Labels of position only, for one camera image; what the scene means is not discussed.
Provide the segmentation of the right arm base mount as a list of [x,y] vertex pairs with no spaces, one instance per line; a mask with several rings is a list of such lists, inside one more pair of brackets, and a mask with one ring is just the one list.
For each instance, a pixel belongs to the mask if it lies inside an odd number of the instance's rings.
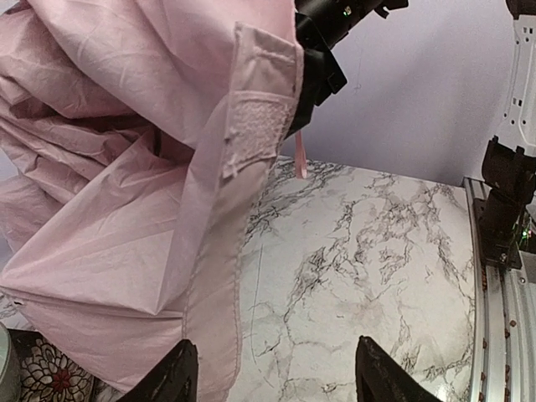
[[516,242],[520,209],[492,190],[486,199],[475,198],[478,243],[482,260],[506,270],[520,270],[522,262]]

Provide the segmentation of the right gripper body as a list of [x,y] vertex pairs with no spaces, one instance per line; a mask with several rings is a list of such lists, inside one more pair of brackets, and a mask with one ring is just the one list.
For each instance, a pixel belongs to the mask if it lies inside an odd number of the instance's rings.
[[288,135],[297,134],[312,119],[315,107],[337,94],[347,83],[332,49],[370,13],[387,18],[409,2],[383,0],[296,1],[296,39],[304,51],[301,94]]

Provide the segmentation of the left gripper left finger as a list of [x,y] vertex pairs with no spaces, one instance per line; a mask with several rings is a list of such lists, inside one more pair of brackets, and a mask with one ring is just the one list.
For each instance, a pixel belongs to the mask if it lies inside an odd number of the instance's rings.
[[181,340],[121,402],[196,402],[198,350]]

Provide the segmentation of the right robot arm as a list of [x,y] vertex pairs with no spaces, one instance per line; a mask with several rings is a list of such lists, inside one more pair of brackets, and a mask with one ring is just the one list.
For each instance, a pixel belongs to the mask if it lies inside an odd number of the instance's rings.
[[[387,18],[406,1],[297,1],[296,38],[305,52],[303,85],[289,130],[296,135],[315,107],[348,82],[332,50],[371,13]],[[535,3],[508,1],[513,18],[514,55],[508,103],[487,144],[482,177],[491,191],[472,203],[482,262],[518,269],[520,250],[535,241],[528,206],[535,194]]]

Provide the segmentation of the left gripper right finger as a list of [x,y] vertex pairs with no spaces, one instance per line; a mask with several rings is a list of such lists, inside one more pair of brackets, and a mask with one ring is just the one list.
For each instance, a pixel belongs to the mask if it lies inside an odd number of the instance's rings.
[[357,401],[427,401],[427,391],[371,337],[361,336],[355,354]]

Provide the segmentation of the pink and black umbrella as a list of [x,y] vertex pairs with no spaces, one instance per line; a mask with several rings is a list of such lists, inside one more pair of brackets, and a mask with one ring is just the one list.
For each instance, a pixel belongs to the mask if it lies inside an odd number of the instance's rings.
[[179,341],[240,370],[240,251],[296,113],[291,1],[20,1],[1,17],[1,288],[129,391]]

